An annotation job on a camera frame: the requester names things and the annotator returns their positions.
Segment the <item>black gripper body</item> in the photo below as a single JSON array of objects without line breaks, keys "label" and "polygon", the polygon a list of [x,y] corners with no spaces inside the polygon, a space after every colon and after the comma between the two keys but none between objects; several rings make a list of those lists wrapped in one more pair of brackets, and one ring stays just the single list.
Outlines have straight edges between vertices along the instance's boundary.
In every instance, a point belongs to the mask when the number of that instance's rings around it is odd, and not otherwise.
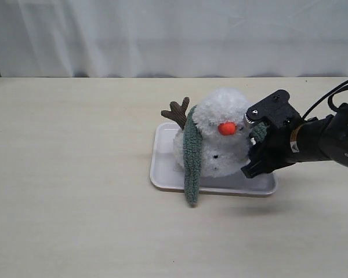
[{"label": "black gripper body", "polygon": [[309,124],[293,108],[292,131],[272,131],[261,123],[252,128],[252,138],[256,144],[250,150],[275,152],[278,155],[276,168],[315,162],[318,160],[317,136],[309,128]]}]

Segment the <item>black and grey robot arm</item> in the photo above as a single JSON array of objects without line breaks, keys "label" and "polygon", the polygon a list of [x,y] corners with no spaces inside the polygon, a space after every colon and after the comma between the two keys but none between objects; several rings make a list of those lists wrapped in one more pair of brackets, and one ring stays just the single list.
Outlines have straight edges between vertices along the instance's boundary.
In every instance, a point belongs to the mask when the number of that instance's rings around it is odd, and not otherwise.
[{"label": "black and grey robot arm", "polygon": [[335,95],[348,91],[348,85],[328,95],[334,114],[305,120],[289,103],[290,95],[279,89],[249,107],[246,124],[256,130],[250,136],[249,163],[241,168],[246,178],[269,174],[295,163],[334,161],[348,167],[348,103],[335,106]]}]

